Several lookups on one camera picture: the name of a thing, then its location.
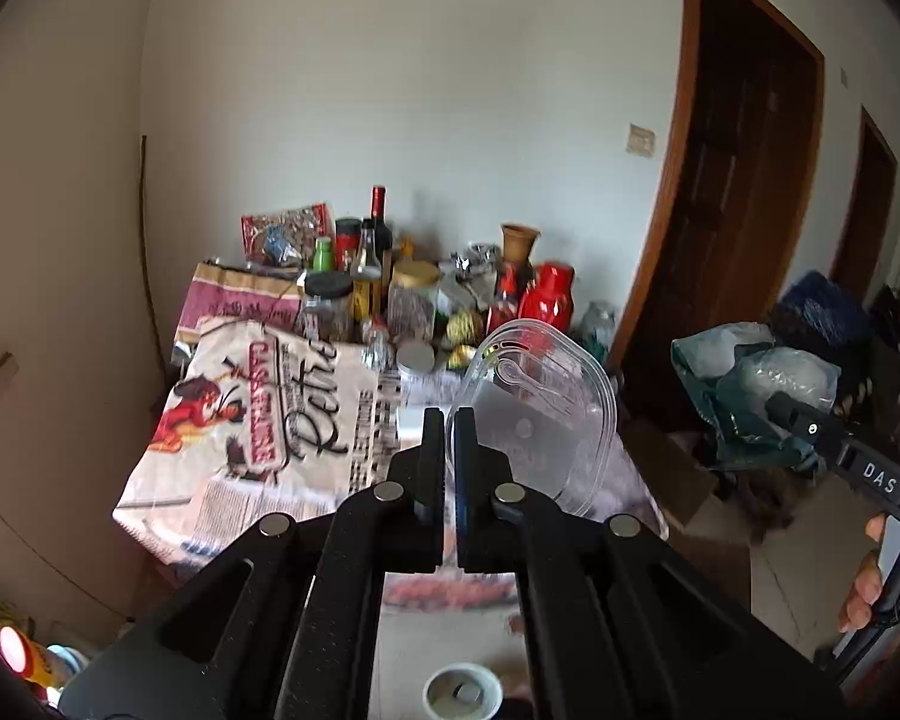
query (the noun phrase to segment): gold lid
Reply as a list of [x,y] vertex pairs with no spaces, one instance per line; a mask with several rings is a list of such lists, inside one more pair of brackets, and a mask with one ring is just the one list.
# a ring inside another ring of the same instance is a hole
[[399,287],[413,290],[426,287],[440,277],[440,269],[433,263],[422,260],[400,260],[394,265],[394,276],[391,281]]

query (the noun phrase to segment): floor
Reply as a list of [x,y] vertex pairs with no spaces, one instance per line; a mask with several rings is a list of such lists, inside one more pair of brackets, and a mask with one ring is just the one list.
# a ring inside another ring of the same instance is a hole
[[[751,611],[800,651],[835,638],[835,620],[857,565],[874,545],[864,536],[874,506],[828,477],[786,531],[751,548]],[[688,532],[741,541],[748,528],[737,509],[711,497]],[[471,613],[384,613],[370,700],[371,720],[425,719],[423,685],[439,667],[470,661],[490,667],[505,685],[525,682],[523,638],[509,630],[513,608]]]

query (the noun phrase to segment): brown cup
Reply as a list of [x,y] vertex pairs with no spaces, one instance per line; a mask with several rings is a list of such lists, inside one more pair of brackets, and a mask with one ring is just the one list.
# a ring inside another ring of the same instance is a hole
[[501,224],[504,231],[504,260],[517,266],[530,259],[533,243],[540,237],[540,231],[523,224]]

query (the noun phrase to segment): door frame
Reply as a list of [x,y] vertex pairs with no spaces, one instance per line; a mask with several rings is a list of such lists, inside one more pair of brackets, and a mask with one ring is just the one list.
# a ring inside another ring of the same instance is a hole
[[[790,231],[783,242],[778,273],[773,278],[768,295],[764,299],[764,310],[773,306],[783,284],[783,279],[790,266],[790,260],[797,246],[800,228],[803,223],[803,215],[810,200],[810,190],[813,185],[814,172],[817,168],[817,152],[820,146],[821,119],[823,118],[823,55],[812,42],[773,4],[768,0],[749,0],[760,10],[766,13],[775,23],[781,26],[814,60],[816,64],[813,118],[811,119],[811,131],[809,141],[809,153],[807,166],[802,182],[800,182],[799,197],[797,198],[797,210],[790,226]],[[620,317],[616,336],[613,339],[613,347],[610,351],[612,365],[620,365],[623,362],[626,348],[629,346],[637,321],[643,312],[644,304],[650,293],[650,284],[653,282],[653,274],[660,260],[660,252],[663,249],[663,241],[670,226],[670,216],[673,213],[674,201],[677,198],[680,173],[683,170],[683,161],[686,156],[687,136],[690,132],[690,116],[693,112],[694,93],[697,85],[697,57],[700,51],[700,18],[701,0],[683,0],[683,25],[680,35],[679,69],[677,70],[677,96],[674,99],[674,114],[670,124],[670,136],[667,140],[667,154],[663,160],[663,168],[660,173],[660,187],[656,195],[656,204],[653,206],[653,215],[650,216],[650,228],[647,231],[647,239],[644,242],[643,253],[640,256],[640,264],[637,266],[634,285],[626,300],[626,307]]]
[[[847,206],[847,213],[844,216],[844,227],[840,231],[840,241],[837,242],[837,250],[833,254],[833,262],[830,264],[830,278],[832,279],[837,274],[837,262],[840,261],[840,255],[844,253],[844,244],[847,242],[847,232],[850,229],[850,217],[853,215],[853,211],[857,205],[857,190],[859,189],[860,184],[860,173],[863,170],[864,162],[864,139],[866,138],[866,131],[869,129],[871,135],[874,135],[877,143],[880,143],[880,148],[883,148],[888,156],[890,156],[890,160],[893,162],[893,186],[890,187],[890,207],[887,212],[887,220],[883,225],[883,232],[880,235],[880,249],[883,248],[883,239],[887,237],[887,227],[890,225],[890,211],[893,210],[893,193],[896,190],[896,174],[898,173],[899,162],[896,160],[896,154],[893,153],[893,148],[890,148],[890,144],[887,143],[887,139],[883,137],[883,133],[880,131],[880,127],[876,125],[874,122],[874,117],[871,117],[869,111],[864,108],[863,105],[860,106],[860,133],[858,135],[858,143],[857,143],[857,169],[853,175],[853,186],[850,188],[850,205]],[[880,253],[877,252],[877,262],[880,260]],[[877,262],[874,262],[874,272],[876,272]],[[874,280],[874,274],[871,274],[871,282]],[[866,289],[869,291],[869,284],[866,285]]]

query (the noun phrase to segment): light switch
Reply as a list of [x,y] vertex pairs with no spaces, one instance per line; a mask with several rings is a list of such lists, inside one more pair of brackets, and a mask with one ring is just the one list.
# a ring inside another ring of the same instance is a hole
[[636,124],[631,124],[631,133],[626,138],[626,150],[637,156],[652,157],[655,142],[656,135],[652,129],[644,129]]

